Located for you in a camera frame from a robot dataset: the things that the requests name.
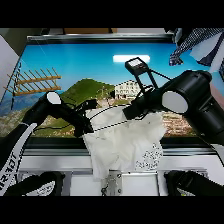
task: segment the blue sky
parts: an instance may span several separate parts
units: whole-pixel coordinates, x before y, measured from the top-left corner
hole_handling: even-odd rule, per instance
[[[38,70],[54,67],[62,79],[57,81],[66,91],[70,86],[83,78],[92,78],[109,84],[119,84],[134,80],[124,63],[113,62],[113,55],[150,56],[149,67],[164,75],[174,78],[187,69],[208,70],[199,65],[188,52],[181,55],[183,65],[169,66],[170,54],[176,49],[175,44],[165,43],[107,43],[107,44],[49,44],[28,45],[21,57],[21,71]],[[144,84],[150,84],[146,74],[141,76]],[[166,79],[154,76],[161,86]],[[224,82],[216,72],[213,74],[214,85],[224,95]]]

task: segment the building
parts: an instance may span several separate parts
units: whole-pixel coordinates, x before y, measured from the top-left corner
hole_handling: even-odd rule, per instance
[[[140,87],[136,81],[122,82],[115,86],[115,99],[134,99],[139,92]]]

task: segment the screen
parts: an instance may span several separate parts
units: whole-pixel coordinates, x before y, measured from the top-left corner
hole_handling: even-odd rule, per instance
[[[198,64],[190,56],[190,51],[181,55],[182,65],[169,66],[170,54],[176,49],[173,43],[88,43],[88,44],[48,44],[27,45],[19,63],[20,74],[29,79],[32,73],[36,78],[58,75],[60,79],[45,80],[36,84],[47,89],[57,86],[61,98],[70,104],[80,104],[87,99],[97,98],[98,108],[130,103],[139,87],[134,76],[124,66],[125,61],[139,56],[148,66],[169,78],[180,75],[185,70],[208,70],[209,67]],[[224,95],[224,82],[218,72],[212,74],[212,83]],[[160,87],[166,79],[154,74],[157,85]],[[146,86],[151,84],[147,74],[140,76]],[[28,84],[20,86],[22,92],[32,91]],[[115,99],[110,92],[115,91]],[[0,105],[0,136],[6,136],[21,122],[25,112],[44,93],[21,94],[14,97],[6,91]],[[174,113],[163,114],[164,125],[167,128],[165,136],[195,136],[187,121]],[[41,127],[63,127],[67,123],[62,119],[51,116],[44,121]],[[74,137],[74,127],[63,129],[42,129],[35,132],[33,137]]]

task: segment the wooden structure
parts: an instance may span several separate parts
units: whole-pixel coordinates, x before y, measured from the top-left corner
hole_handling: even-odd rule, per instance
[[[52,70],[55,75],[52,75],[50,70],[47,69],[50,74],[49,76],[46,75],[43,69],[40,70],[43,75],[41,75],[37,70],[35,70],[36,74],[31,70],[29,70],[30,74],[24,72],[22,75],[18,72],[18,77],[15,73],[12,74],[11,77],[7,74],[14,82],[14,87],[8,85],[8,87],[4,88],[12,94],[14,93],[15,96],[61,90],[61,87],[56,84],[56,80],[61,79],[61,76],[57,74],[54,68],[52,68]]]

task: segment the black and white robotic link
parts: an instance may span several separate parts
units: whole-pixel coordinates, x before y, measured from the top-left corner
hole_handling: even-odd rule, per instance
[[[183,115],[206,143],[224,146],[224,111],[211,95],[210,73],[188,70],[158,88],[152,77],[152,70],[140,58],[127,61],[125,67],[135,76],[142,91],[142,96],[137,97],[123,110],[128,120],[148,112],[172,111]],[[148,72],[155,87],[153,90],[146,91],[143,88],[138,76],[144,72]],[[87,103],[81,108],[81,111],[73,110],[57,93],[48,92],[26,112],[22,123],[0,142],[1,196],[5,194],[17,172],[25,142],[48,115],[63,118],[72,124],[77,137],[93,132],[84,109],[96,108],[96,101],[89,107]]]

